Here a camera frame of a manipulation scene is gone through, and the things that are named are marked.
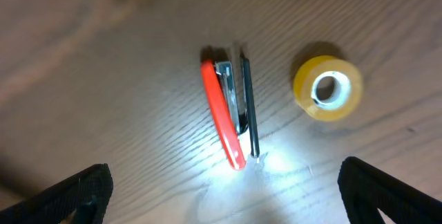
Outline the red stapler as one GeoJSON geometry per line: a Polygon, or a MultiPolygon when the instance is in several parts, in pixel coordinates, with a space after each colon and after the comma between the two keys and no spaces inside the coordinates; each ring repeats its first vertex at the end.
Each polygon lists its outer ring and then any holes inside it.
{"type": "Polygon", "coordinates": [[[227,160],[233,169],[245,168],[247,159],[240,144],[240,136],[249,134],[250,154],[260,155],[258,125],[253,96],[253,84],[249,59],[242,56],[242,82],[245,112],[240,114],[236,97],[236,86],[231,62],[208,60],[201,63],[201,76],[211,115],[222,143],[227,160]]]}

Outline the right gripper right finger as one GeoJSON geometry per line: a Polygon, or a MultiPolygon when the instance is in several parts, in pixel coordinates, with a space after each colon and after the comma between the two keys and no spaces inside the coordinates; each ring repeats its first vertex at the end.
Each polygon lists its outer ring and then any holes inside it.
{"type": "Polygon", "coordinates": [[[441,201],[357,157],[343,161],[338,186],[351,224],[383,223],[381,213],[395,223],[441,222],[441,201]]]}

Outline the yellow tape roll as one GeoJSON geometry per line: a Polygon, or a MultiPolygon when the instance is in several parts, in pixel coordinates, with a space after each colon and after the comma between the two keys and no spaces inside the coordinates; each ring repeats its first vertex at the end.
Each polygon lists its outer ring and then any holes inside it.
{"type": "Polygon", "coordinates": [[[363,76],[350,62],[330,55],[306,61],[294,77],[297,104],[313,119],[333,122],[347,117],[363,94],[363,76]]]}

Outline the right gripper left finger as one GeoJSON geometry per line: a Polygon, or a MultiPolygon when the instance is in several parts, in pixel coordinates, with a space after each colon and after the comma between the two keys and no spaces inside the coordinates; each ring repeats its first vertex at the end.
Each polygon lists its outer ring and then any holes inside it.
{"type": "Polygon", "coordinates": [[[73,223],[102,224],[113,178],[107,164],[95,164],[41,193],[1,210],[2,223],[60,223],[73,215],[73,223]]]}

